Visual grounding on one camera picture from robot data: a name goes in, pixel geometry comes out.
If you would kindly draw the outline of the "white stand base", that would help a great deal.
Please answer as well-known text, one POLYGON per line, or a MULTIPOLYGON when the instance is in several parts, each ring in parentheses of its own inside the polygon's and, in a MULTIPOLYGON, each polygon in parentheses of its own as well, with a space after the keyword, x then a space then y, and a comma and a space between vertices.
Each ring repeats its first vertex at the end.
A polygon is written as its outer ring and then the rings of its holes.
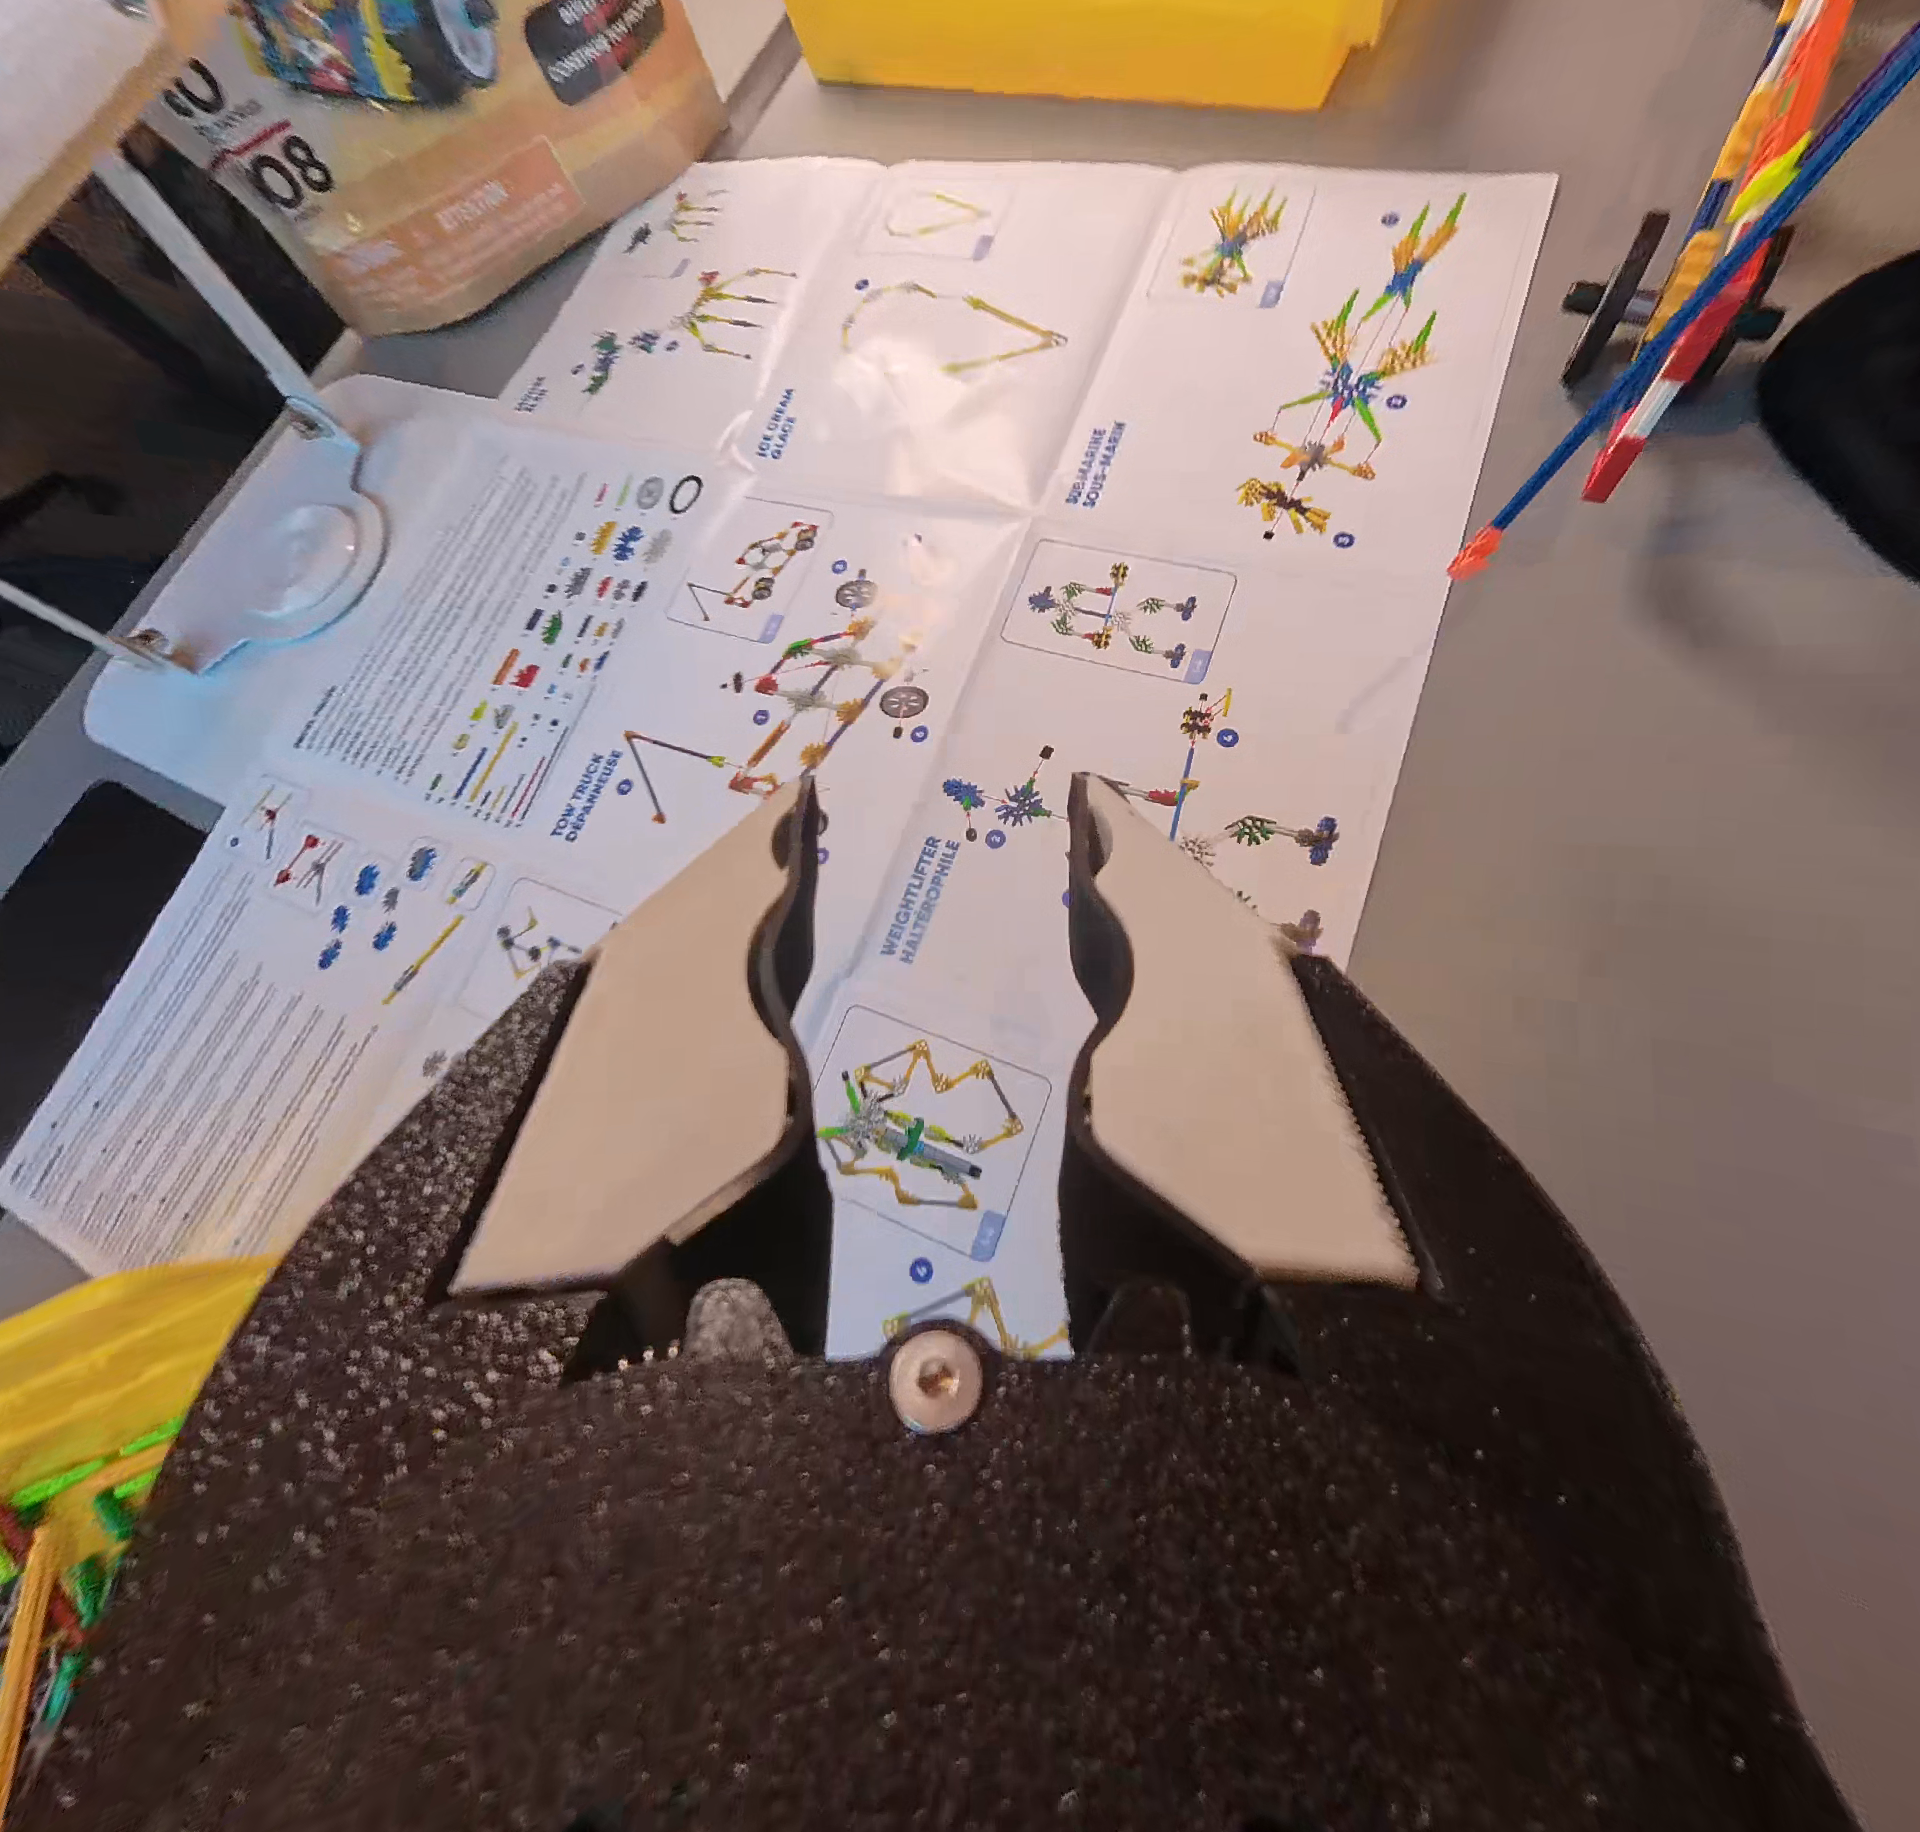
POLYGON ((90 174, 252 355, 276 396, 276 414, 256 465, 157 596, 159 614, 129 630, 106 630, 14 580, 2 580, 2 604, 85 644, 106 665, 138 681, 157 675, 167 694, 178 694, 242 652, 284 651, 345 621, 386 563, 390 524, 361 489, 361 441, 195 220, 178 217, 125 148, 106 148, 90 174))

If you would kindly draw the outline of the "colourful cardboard toy box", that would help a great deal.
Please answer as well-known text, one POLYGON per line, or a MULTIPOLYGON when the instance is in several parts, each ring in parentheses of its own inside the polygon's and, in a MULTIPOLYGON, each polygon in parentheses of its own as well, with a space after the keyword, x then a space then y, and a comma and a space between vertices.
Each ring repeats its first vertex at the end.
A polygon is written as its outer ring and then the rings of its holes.
POLYGON ((227 0, 146 125, 386 335, 641 205, 726 99, 682 0, 227 0))

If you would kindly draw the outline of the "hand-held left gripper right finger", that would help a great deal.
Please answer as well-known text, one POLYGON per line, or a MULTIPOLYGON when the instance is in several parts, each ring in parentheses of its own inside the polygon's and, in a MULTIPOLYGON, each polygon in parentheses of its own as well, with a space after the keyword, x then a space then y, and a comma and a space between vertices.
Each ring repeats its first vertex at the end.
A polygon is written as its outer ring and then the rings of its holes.
POLYGON ((1419 1233, 1282 935, 1099 772, 1067 790, 1063 912, 1089 1010, 1062 1156, 1073 1354, 1160 1308, 1180 1349, 1291 1360, 1287 1291, 1417 1293, 1419 1233))

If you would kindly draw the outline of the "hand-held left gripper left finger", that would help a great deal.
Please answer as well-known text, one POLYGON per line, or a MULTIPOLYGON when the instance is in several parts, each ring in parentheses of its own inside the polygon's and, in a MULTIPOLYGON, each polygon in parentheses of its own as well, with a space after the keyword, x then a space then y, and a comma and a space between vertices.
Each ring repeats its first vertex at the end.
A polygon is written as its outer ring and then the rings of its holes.
POLYGON ((792 782, 646 892, 564 983, 452 1261, 454 1312, 585 1302, 634 1349, 755 1284, 797 1355, 828 1337, 828 1183, 797 1004, 823 799, 792 782))

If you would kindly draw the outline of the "pile of toy rods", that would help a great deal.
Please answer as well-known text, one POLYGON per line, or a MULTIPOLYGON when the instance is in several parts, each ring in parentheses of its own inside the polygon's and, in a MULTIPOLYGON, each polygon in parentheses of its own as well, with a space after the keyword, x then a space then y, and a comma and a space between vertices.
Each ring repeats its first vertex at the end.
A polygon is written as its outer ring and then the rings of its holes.
POLYGON ((2 1499, 2 1815, 49 1755, 184 1411, 2 1499))

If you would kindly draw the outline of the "grey desk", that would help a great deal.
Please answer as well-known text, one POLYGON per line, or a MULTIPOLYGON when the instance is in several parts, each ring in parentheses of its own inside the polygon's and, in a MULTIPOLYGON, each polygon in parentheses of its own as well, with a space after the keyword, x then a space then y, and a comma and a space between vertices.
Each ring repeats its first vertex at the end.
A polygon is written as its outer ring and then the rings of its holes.
MULTIPOLYGON (((1556 292, 1692 201, 1767 31, 1402 0, 1286 115, 823 90, 778 0, 689 6, 726 151, 1556 173, 1477 503, 1566 424, 1556 292)), ((1351 963, 1596 1244, 1837 1783, 1918 1828, 1918 586, 1715 391, 1449 603, 1351 963)))

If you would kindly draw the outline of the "black desk mat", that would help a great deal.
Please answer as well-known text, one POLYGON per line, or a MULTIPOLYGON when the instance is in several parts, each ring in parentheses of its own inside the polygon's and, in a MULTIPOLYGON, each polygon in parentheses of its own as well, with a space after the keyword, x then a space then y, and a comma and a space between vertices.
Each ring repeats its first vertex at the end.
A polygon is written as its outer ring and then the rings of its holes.
POLYGON ((52 1089, 205 839, 98 782, 2 892, 2 1125, 52 1089))

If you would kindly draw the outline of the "blue rods with orange connector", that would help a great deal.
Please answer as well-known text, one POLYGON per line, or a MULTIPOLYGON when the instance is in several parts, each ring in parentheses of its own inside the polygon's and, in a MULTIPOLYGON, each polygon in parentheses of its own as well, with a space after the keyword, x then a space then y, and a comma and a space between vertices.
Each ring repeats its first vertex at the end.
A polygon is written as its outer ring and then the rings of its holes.
POLYGON ((1695 365, 1715 340, 1733 323, 1746 292, 1753 286, 1757 262, 1767 241, 1789 225, 1789 217, 1815 195, 1830 166, 1849 146, 1885 113, 1885 104, 1918 79, 1918 26, 1884 57, 1884 62, 1859 83, 1845 108, 1782 151, 1758 178, 1739 195, 1746 205, 1758 205, 1739 225, 1733 247, 1715 269, 1692 286, 1667 327, 1642 347, 1642 355, 1621 368, 1621 377, 1568 424, 1568 432, 1541 457, 1541 462, 1515 487, 1515 492, 1458 548, 1449 580, 1483 573, 1505 532, 1560 465, 1581 452, 1607 423, 1619 423, 1607 449, 1596 459, 1601 489, 1619 489, 1621 473, 1642 452, 1657 414, 1677 396, 1682 372, 1667 365, 1695 365))

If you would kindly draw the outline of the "white instruction sheet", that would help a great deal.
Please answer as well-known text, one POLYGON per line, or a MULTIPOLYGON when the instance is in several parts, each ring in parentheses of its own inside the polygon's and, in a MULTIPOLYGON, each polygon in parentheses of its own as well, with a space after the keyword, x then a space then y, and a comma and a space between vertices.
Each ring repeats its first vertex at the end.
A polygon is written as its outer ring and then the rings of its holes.
POLYGON ((347 377, 367 596, 93 732, 222 803, 2 1212, 254 1256, 533 979, 823 799, 828 1349, 1067 1344, 1067 783, 1346 958, 1555 201, 1304 163, 697 163, 496 398, 347 377))

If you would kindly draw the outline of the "colourful rod and connector model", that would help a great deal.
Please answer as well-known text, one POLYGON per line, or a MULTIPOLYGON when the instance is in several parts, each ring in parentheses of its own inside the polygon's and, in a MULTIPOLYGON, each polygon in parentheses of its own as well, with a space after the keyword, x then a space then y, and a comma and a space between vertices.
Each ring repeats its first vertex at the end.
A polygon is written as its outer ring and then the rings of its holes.
MULTIPOLYGON (((1739 220, 1748 211, 1758 211, 1758 205, 1746 205, 1739 195, 1748 185, 1757 185, 1757 178, 1782 151, 1789 151, 1799 136, 1827 125, 1845 108, 1845 99, 1859 90, 1859 83, 1876 72, 1876 67, 1855 72, 1849 62, 1854 44, 1859 44, 1859 0, 1784 0, 1782 2, 1762 72, 1757 73, 1757 83, 1739 104, 1739 115, 1733 118, 1733 125, 1718 148, 1712 185, 1698 196, 1698 210, 1692 217, 1692 231, 1683 237, 1682 254, 1673 256, 1673 269, 1662 285, 1654 316, 1650 316, 1649 331, 1641 335, 1641 350, 1667 327, 1667 321, 1692 294, 1692 286, 1733 247, 1733 237, 1746 226, 1739 220)), ((1736 347, 1746 316, 1758 313, 1767 306, 1767 292, 1784 262, 1784 247, 1789 247, 1789 225, 1767 241, 1762 256, 1757 262, 1753 286, 1746 292, 1739 308, 1733 313, 1733 323, 1715 340, 1715 347, 1695 365, 1667 365, 1668 372, 1673 368, 1682 372, 1682 386, 1677 386, 1677 396, 1657 414, 1654 431, 1667 423, 1673 404, 1687 398, 1692 391, 1707 388, 1718 377, 1718 365, 1736 347)), ((1591 462, 1581 498, 1586 503, 1601 503, 1614 492, 1619 489, 1601 489, 1601 473, 1596 473, 1596 462, 1591 462)))

